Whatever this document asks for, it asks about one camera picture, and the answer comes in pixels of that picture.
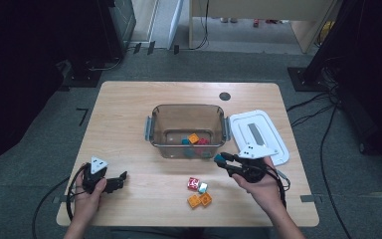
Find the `orange cube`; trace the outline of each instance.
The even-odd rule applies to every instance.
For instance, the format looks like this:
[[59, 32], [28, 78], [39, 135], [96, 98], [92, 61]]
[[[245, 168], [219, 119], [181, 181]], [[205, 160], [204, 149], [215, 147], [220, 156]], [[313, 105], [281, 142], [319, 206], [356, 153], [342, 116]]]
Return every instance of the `orange cube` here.
[[188, 136], [188, 140], [190, 140], [191, 143], [197, 143], [200, 138], [197, 136], [197, 134], [193, 133]]
[[201, 200], [197, 195], [194, 194], [194, 195], [188, 197], [188, 203], [190, 204], [190, 206], [192, 208], [194, 208], [194, 207], [200, 205]]
[[205, 192], [200, 196], [201, 203], [203, 203], [204, 206], [209, 205], [210, 202], [212, 202], [212, 197], [209, 193]]

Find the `toy block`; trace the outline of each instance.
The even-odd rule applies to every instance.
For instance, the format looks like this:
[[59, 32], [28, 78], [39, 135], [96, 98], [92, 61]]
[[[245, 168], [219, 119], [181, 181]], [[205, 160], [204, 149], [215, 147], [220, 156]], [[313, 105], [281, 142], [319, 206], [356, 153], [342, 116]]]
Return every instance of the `toy block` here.
[[188, 197], [188, 203], [190, 204], [192, 208], [195, 208], [196, 206], [200, 205], [201, 200], [197, 195], [194, 194]]
[[191, 189], [193, 191], [197, 191], [199, 182], [200, 182], [199, 179], [194, 178], [194, 177], [190, 177], [190, 179], [188, 180], [188, 189]]
[[209, 193], [205, 192], [200, 196], [200, 201], [204, 206], [209, 205], [210, 202], [212, 202], [212, 197]]
[[204, 149], [205, 149], [205, 148], [196, 147], [196, 148], [195, 148], [195, 153], [197, 153], [198, 155], [201, 156], [201, 154], [204, 152]]
[[201, 153], [201, 157], [202, 158], [210, 158], [210, 157], [212, 157], [212, 153], [210, 151], [203, 151]]
[[200, 138], [195, 133], [192, 133], [188, 136], [188, 140], [190, 140], [191, 143], [197, 143], [199, 139]]
[[198, 139], [197, 144], [209, 144], [209, 139], [200, 137], [200, 139]]
[[198, 192], [199, 192], [200, 194], [205, 193], [205, 192], [207, 191], [207, 187], [208, 187], [207, 183], [200, 182], [200, 183], [198, 184]]
[[194, 148], [189, 148], [189, 147], [185, 148], [184, 149], [184, 156], [186, 156], [186, 157], [193, 157], [193, 156], [195, 156]]
[[226, 161], [226, 159], [221, 155], [221, 154], [216, 154], [215, 160], [222, 160], [222, 161]]

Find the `white lid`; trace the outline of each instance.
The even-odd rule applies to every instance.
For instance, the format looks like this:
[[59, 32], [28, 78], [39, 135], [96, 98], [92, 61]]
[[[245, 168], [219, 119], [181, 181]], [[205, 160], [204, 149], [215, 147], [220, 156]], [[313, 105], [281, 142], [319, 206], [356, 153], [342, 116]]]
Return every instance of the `white lid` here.
[[270, 154], [275, 166], [289, 160], [289, 152], [284, 141], [269, 116], [260, 110], [229, 117], [232, 135], [240, 152], [248, 149], [248, 145], [260, 145], [263, 152]]

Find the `red cube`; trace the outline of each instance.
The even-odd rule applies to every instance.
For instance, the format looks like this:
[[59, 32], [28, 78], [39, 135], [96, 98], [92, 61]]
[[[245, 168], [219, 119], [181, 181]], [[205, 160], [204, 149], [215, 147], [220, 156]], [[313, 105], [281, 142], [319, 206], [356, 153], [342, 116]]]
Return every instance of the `red cube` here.
[[200, 137], [197, 144], [209, 144], [209, 139], [204, 138], [204, 137]]
[[190, 179], [188, 180], [188, 189], [197, 191], [199, 182], [200, 180], [198, 178], [190, 177]]

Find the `forearm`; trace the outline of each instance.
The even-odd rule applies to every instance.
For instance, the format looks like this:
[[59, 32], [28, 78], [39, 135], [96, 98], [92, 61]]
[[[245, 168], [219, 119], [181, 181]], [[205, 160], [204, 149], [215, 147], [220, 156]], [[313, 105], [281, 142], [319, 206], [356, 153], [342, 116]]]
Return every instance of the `forearm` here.
[[68, 227], [64, 239], [83, 239], [87, 230], [87, 224], [73, 219]]
[[273, 210], [268, 210], [267, 214], [278, 231], [279, 238], [305, 238], [283, 206], [277, 206]]

